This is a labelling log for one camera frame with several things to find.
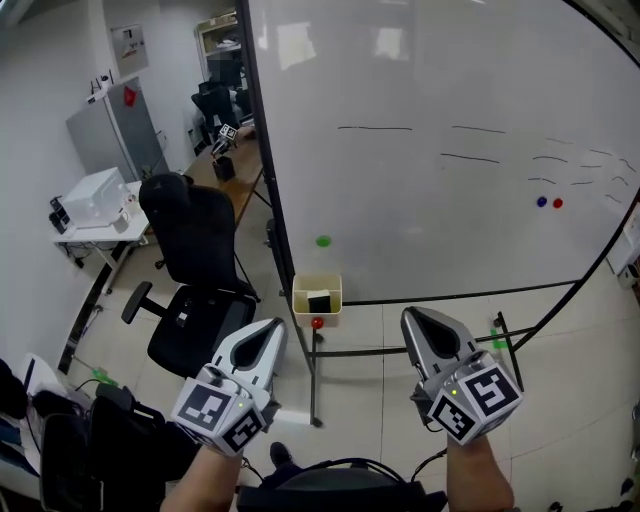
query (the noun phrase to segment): green object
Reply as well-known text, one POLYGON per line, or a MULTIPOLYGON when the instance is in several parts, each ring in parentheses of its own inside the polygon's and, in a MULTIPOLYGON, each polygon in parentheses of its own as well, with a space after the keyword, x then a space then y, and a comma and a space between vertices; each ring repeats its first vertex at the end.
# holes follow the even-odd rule
MULTIPOLYGON (((497 336, 498 331, 496 331, 495 329, 491 329, 491 336, 497 336)), ((497 340, 493 340, 493 348, 496 350, 499 350, 501 348, 509 348, 509 345, 507 345, 506 341, 503 341, 502 339, 497 339, 497 340)))
POLYGON ((118 383, 107 375, 106 370, 102 368, 93 368, 91 373, 95 379, 99 380, 103 384, 110 384, 111 386, 119 387, 118 383))
POLYGON ((316 245, 318 247, 329 247, 331 245, 331 237, 322 235, 316 238, 316 245))
POLYGON ((100 368, 99 366, 95 368, 93 366, 89 366, 82 359, 79 359, 75 355, 73 356, 73 360, 77 361, 85 368, 88 368, 89 370, 91 370, 91 375, 93 375, 94 379, 99 380, 103 384, 110 384, 111 386, 119 387, 118 383, 115 380, 109 378, 109 372, 104 368, 100 368))

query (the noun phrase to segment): shoe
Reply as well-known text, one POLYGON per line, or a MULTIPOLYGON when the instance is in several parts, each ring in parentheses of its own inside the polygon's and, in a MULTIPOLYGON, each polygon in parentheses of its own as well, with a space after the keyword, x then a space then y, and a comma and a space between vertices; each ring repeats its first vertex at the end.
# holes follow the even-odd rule
POLYGON ((269 448, 269 456, 271 457, 271 462, 273 462, 273 465, 276 468, 279 468, 287 462, 293 462, 291 453, 289 453, 287 447, 282 443, 271 443, 271 448, 269 448))

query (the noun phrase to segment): desk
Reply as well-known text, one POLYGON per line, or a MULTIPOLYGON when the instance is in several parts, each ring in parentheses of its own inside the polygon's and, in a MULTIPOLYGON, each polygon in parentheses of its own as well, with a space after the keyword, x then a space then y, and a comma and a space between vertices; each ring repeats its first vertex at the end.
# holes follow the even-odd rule
MULTIPOLYGON (((129 183, 127 186, 131 193, 138 196, 140 192, 140 181, 129 183)), ((149 220, 144 212, 140 209, 135 215, 132 215, 129 219, 129 226, 122 233, 118 233, 113 225, 101 226, 98 228, 75 228, 67 230, 61 235, 53 237, 53 242, 56 244, 75 244, 75 243, 98 243, 98 242, 138 242, 142 241, 143 245, 146 245, 147 240, 144 236, 145 231, 149 227, 149 220)), ((115 278, 118 270, 124 262, 127 251, 124 251, 118 261, 114 260, 110 254, 98 249, 98 254, 102 257, 107 265, 111 267, 111 274, 105 283, 102 292, 108 295, 111 290, 111 283, 115 278)))
POLYGON ((262 160, 257 140, 241 140, 238 147, 224 156, 233 160, 236 175, 229 181, 218 180, 212 166, 211 148, 205 148, 198 158, 189 166, 185 174, 193 178, 194 184, 201 187, 217 188, 225 192, 233 203, 236 226, 247 209, 260 175, 262 160))
MULTIPOLYGON (((236 226, 240 223, 242 215, 247 209, 251 194, 255 191, 258 180, 262 174, 262 160, 260 159, 260 149, 257 140, 240 140, 238 147, 229 151, 225 156, 233 160, 236 176, 229 181, 221 182, 216 177, 212 166, 211 149, 205 148, 196 160, 189 166, 185 174, 191 178, 196 185, 202 187, 217 188, 225 192, 233 203, 236 226)), ((135 196, 140 191, 141 182, 129 183, 127 186, 135 196)), ((111 226, 99 228, 79 228, 69 230, 61 235, 53 237, 56 244, 62 243, 82 243, 82 242, 141 242, 147 244, 144 234, 149 227, 149 220, 142 210, 129 219, 129 226, 122 233, 118 233, 111 226)), ((114 260, 110 254, 98 249, 98 254, 111 267, 111 274, 102 288, 102 293, 111 293, 111 283, 118 270, 122 266, 127 251, 124 251, 118 261, 114 260)))

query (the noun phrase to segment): red magnet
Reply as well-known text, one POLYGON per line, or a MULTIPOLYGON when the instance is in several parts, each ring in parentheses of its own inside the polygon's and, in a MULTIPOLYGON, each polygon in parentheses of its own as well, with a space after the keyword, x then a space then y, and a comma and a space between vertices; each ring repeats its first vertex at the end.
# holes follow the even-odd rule
POLYGON ((133 89, 129 89, 126 85, 124 87, 124 104, 127 107, 133 107, 133 104, 136 102, 136 96, 138 95, 138 91, 134 91, 133 89))

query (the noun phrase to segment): whiteboard frame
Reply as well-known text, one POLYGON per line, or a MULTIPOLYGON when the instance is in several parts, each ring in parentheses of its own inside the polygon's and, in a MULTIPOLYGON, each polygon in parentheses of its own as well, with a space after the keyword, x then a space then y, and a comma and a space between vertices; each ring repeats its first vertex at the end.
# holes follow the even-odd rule
MULTIPOLYGON (((269 133, 267 129, 266 116, 264 111, 264 104, 262 100, 262 93, 260 88, 260 78, 258 74, 257 60, 255 55, 255 45, 253 39, 253 30, 251 25, 251 14, 249 8, 250 0, 238 0, 237 1, 237 13, 238 13, 238 21, 240 25, 240 33, 242 38, 242 56, 243 61, 245 63, 245 74, 247 76, 247 82, 249 87, 249 94, 251 97, 251 102, 253 105, 253 115, 255 119, 256 126, 256 134, 258 138, 258 142, 260 145, 260 154, 262 158, 262 164, 264 168, 264 174, 266 177, 267 189, 269 191, 269 196, 271 198, 273 216, 274 216, 274 230, 275 230, 275 238, 278 240, 278 247, 272 247, 274 251, 274 256, 276 257, 276 261, 280 260, 280 264, 278 265, 278 271, 280 274, 280 279, 282 281, 282 286, 287 295, 287 298, 291 295, 291 287, 293 283, 293 277, 295 275, 295 268, 293 264, 293 258, 291 254, 291 249, 289 246, 289 240, 287 238, 287 230, 284 221, 284 214, 282 211, 282 204, 280 201, 280 195, 278 191, 277 178, 274 169, 273 157, 271 153, 271 145, 269 142, 269 133)), ((640 61, 634 57, 634 55, 611 33, 606 27, 598 21, 593 15, 591 15, 584 8, 579 6, 574 2, 574 0, 562 0, 569 7, 573 8, 578 14, 581 14, 587 20, 589 20, 593 25, 595 25, 598 29, 600 29, 604 34, 611 39, 638 67, 640 71, 640 61)), ((535 329, 527 334, 524 338, 522 338, 515 346, 514 349, 517 350, 522 345, 524 345, 529 339, 531 339, 537 332, 539 332, 570 300, 573 296, 580 290, 580 288, 586 283, 586 281, 591 277, 591 275, 595 272, 598 266, 602 263, 606 255, 609 253, 611 248, 613 247, 615 241, 620 236, 622 229, 629 219, 635 205, 640 199, 640 189, 636 192, 634 200, 631 204, 631 207, 624 215, 622 222, 618 226, 618 228, 612 234, 611 239, 604 247, 601 254, 596 258, 593 265, 589 268, 586 274, 579 280, 558 282, 552 284, 544 284, 539 286, 530 286, 526 288, 515 288, 515 289, 504 289, 504 290, 492 290, 488 292, 478 292, 478 293, 470 293, 470 294, 459 294, 459 295, 447 295, 447 296, 434 296, 434 297, 406 297, 406 298, 397 298, 397 299, 387 299, 387 300, 367 300, 367 301, 351 301, 345 302, 344 306, 356 306, 356 305, 378 305, 378 304, 394 304, 394 303, 408 303, 408 302, 427 302, 433 300, 447 300, 447 299, 459 299, 465 297, 481 297, 481 296, 489 296, 489 295, 499 295, 505 293, 515 293, 520 291, 530 291, 541 288, 552 288, 557 286, 566 286, 571 285, 571 288, 567 291, 567 293, 560 299, 560 301, 549 311, 547 315, 545 315, 540 322, 536 325, 535 329)))

